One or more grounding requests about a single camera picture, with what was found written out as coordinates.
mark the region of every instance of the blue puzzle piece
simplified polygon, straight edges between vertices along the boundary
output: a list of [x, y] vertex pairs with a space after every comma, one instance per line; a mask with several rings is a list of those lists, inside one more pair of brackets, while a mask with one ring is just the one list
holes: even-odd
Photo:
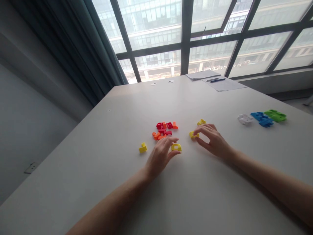
[[269, 118], [263, 112], [251, 113], [251, 116], [254, 117], [256, 120], [261, 121], [264, 118]]
[[273, 120], [269, 119], [263, 119], [262, 121], [259, 121], [259, 124], [263, 127], [271, 127], [274, 123]]
[[251, 113], [251, 116], [259, 121], [259, 124], [263, 127], [271, 127], [273, 123], [273, 119], [269, 118], [263, 112]]

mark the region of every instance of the floor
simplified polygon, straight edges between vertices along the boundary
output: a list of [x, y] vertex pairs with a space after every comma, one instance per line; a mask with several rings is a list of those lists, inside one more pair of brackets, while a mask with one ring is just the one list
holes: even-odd
[[313, 103], [311, 103], [310, 106], [305, 106], [303, 103], [307, 100], [307, 98], [304, 99], [294, 99], [294, 100], [286, 100], [283, 101], [286, 104], [289, 104], [297, 109], [302, 110], [303, 112], [306, 112], [308, 114], [313, 115]]

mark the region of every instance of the pen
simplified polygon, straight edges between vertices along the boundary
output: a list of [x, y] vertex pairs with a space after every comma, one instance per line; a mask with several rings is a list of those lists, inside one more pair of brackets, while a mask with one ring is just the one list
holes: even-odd
[[206, 82], [214, 81], [214, 80], [217, 80], [217, 79], [219, 79], [219, 78], [212, 78], [212, 79], [206, 80]]
[[218, 79], [218, 80], [213, 80], [213, 81], [210, 81], [211, 83], [213, 82], [219, 82], [219, 81], [224, 81], [226, 78], [222, 78], [222, 79]]

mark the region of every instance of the window frame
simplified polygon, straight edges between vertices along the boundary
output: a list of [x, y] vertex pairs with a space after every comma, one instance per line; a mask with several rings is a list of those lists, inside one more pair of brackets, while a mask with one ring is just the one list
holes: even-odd
[[[131, 48], [130, 42], [129, 42], [128, 34], [126, 32], [125, 24], [124, 24], [124, 21], [122, 18], [122, 14], [121, 14], [118, 2], [117, 2], [117, 0], [110, 0], [110, 2], [111, 2], [111, 5], [112, 5], [112, 8], [113, 8], [116, 20], [117, 20], [117, 24], [120, 28], [121, 35], [122, 35], [122, 38], [123, 38], [123, 41], [124, 41], [124, 44], [126, 47], [126, 52], [117, 53], [116, 56], [117, 56], [118, 60], [130, 59], [130, 62], [131, 62], [131, 65], [133, 67], [137, 82], [141, 82], [141, 78], [140, 78], [140, 74], [139, 74], [139, 71], [137, 68], [135, 57], [181, 50], [181, 75], [185, 75], [188, 73], [189, 54], [190, 54], [191, 48], [199, 47], [199, 46], [205, 46], [205, 45], [211, 45], [211, 44], [216, 44], [216, 43], [222, 43], [222, 42], [237, 41], [237, 44], [235, 45], [235, 49], [231, 55], [231, 59], [228, 63], [228, 67], [227, 67], [226, 72], [224, 74], [225, 77], [228, 77], [230, 72], [231, 72], [231, 69], [234, 66], [235, 60], [238, 56], [238, 53], [239, 53], [240, 48], [242, 46], [242, 43], [245, 39], [259, 37], [259, 36], [265, 36], [265, 35], [270, 35], [270, 34], [275, 34], [275, 33], [288, 32], [288, 31], [291, 32], [290, 36], [287, 38], [285, 43], [282, 45], [282, 47], [280, 48], [276, 57], [272, 60], [271, 64], [269, 65], [269, 67], [267, 68], [267, 70], [265, 72], [257, 73], [257, 74], [249, 74], [249, 75], [239, 76], [239, 77], [232, 77], [231, 79], [236, 80], [236, 79], [254, 77], [254, 76], [265, 75], [265, 74], [272, 74], [272, 73], [279, 73], [279, 72], [284, 72], [284, 71], [297, 70], [300, 68], [302, 69], [302, 68], [312, 68], [313, 67], [313, 63], [312, 63], [309, 66], [296, 67], [296, 68], [283, 69], [283, 70], [274, 70], [276, 68], [276, 66], [279, 64], [279, 62], [281, 61], [281, 59], [284, 57], [284, 55], [286, 54], [288, 49], [291, 47], [293, 42], [300, 35], [302, 30], [306, 29], [306, 28], [313, 27], [313, 21], [311, 20], [313, 17], [313, 3], [308, 8], [307, 12], [304, 13], [304, 15], [302, 16], [302, 18], [299, 22], [249, 30], [249, 27], [251, 25], [253, 17], [254, 17], [254, 15], [258, 9], [258, 6], [261, 2], [261, 0], [254, 0], [252, 2], [252, 5], [251, 5], [249, 13], [247, 15], [246, 21], [244, 22], [243, 28], [242, 28], [240, 33], [191, 41], [191, 38], [199, 36], [198, 35], [199, 32], [191, 33], [192, 14], [190, 14], [190, 12], [193, 12], [193, 0], [182, 0], [182, 41], [180, 43], [174, 43], [174, 44], [169, 44], [169, 45], [163, 45], [163, 46], [133, 51]], [[230, 15], [232, 13], [232, 10], [233, 10], [236, 2], [237, 2], [237, 0], [232, 1], [231, 6], [227, 12], [225, 19], [224, 19], [222, 28], [200, 32], [201, 33], [200, 36], [216, 34], [217, 30], [219, 30], [218, 32], [220, 32], [220, 31], [223, 32], [224, 28], [227, 25], [227, 21], [228, 21]]]

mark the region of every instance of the gray wall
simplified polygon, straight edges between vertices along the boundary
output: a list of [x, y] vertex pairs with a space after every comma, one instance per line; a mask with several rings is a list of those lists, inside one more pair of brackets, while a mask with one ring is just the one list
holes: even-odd
[[313, 69], [301, 69], [236, 80], [264, 94], [303, 90], [313, 87]]
[[0, 1], [0, 28], [0, 57], [22, 74], [20, 79], [81, 121], [91, 104], [8, 0]]
[[0, 205], [78, 124], [0, 64]]

